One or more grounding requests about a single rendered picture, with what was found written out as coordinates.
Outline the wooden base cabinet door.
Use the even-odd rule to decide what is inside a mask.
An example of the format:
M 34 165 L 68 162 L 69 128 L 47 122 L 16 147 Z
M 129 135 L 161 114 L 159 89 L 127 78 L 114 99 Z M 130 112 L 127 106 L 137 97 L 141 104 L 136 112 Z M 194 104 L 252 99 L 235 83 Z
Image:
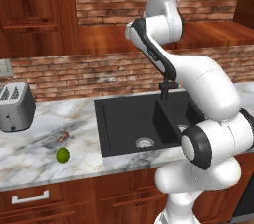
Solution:
M 155 169 L 111 174 L 93 180 L 99 224 L 153 224 L 167 196 L 154 183 Z
M 238 202 L 254 172 L 254 153 L 238 155 L 242 175 L 231 188 L 206 191 L 195 202 L 193 213 L 201 224 L 226 223 L 232 217 Z

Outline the dark dishwasher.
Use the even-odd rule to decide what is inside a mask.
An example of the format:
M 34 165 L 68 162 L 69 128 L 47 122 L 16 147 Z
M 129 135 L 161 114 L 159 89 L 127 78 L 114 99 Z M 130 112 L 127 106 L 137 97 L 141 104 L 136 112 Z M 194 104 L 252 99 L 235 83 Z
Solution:
M 254 220 L 254 173 L 239 200 L 229 224 L 243 224 L 252 220 Z

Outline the brown mushroom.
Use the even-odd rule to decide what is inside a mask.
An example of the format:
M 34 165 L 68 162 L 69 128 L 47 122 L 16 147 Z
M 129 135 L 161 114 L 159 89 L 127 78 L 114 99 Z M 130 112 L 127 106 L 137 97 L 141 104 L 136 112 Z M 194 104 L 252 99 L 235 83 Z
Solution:
M 65 130 L 63 135 L 58 139 L 58 141 L 61 143 L 64 139 L 69 137 L 69 131 Z

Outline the black sink tap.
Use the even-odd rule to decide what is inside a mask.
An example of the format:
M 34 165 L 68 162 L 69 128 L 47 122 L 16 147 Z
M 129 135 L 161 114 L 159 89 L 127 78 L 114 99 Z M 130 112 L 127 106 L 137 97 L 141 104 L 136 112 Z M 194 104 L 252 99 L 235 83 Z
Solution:
M 175 82 L 162 82 L 159 84 L 159 89 L 161 90 L 160 99 L 166 101 L 168 99 L 168 91 L 170 89 L 177 89 L 179 85 Z

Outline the grey toaster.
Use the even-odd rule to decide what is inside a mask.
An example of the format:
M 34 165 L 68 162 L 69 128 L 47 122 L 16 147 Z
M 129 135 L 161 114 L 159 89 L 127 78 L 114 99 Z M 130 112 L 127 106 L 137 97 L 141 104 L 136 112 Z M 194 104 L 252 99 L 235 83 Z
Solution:
M 35 101 L 26 82 L 6 84 L 0 91 L 0 130 L 12 133 L 28 129 L 35 110 Z

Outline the grey wall socket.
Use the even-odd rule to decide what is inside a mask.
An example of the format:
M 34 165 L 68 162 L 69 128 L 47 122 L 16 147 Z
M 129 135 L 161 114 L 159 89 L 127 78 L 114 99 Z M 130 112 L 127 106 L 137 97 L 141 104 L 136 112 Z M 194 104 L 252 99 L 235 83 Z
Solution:
M 12 75 L 11 62 L 8 59 L 0 59 L 0 77 L 9 77 Z

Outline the black kitchen sink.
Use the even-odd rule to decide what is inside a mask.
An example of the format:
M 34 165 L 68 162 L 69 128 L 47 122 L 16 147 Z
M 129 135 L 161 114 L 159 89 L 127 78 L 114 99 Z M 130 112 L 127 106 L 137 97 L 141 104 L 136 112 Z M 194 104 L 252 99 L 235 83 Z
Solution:
M 205 120 L 185 91 L 94 101 L 102 155 L 178 147 L 182 130 Z

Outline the wooden wall cabinet door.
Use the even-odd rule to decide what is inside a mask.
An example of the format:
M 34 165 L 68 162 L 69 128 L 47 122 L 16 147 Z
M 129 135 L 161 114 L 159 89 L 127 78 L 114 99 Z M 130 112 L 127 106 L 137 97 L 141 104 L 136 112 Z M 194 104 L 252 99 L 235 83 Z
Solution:
M 75 0 L 0 0 L 0 58 L 71 55 L 78 41 Z

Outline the wooden drawer front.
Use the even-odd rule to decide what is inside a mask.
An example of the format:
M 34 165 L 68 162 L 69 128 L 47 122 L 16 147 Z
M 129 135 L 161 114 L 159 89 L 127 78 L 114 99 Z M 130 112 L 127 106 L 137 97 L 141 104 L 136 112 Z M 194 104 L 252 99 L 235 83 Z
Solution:
M 96 224 L 89 203 L 58 208 L 30 208 L 0 214 L 0 224 Z
M 79 203 L 89 203 L 93 211 L 94 203 L 91 197 L 91 189 L 92 183 L 89 179 L 0 192 L 0 213 L 22 211 L 30 208 L 58 208 Z M 14 205 L 11 203 L 12 196 L 18 196 L 19 198 L 38 196 L 42 195 L 46 190 L 50 192 L 49 199 Z

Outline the green lime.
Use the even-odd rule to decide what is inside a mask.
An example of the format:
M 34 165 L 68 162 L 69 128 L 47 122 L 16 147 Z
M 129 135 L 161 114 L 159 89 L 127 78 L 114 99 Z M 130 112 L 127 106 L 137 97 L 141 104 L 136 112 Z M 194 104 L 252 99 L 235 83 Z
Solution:
M 66 163 L 70 159 L 70 151 L 67 148 L 59 148 L 56 153 L 56 159 L 59 163 Z

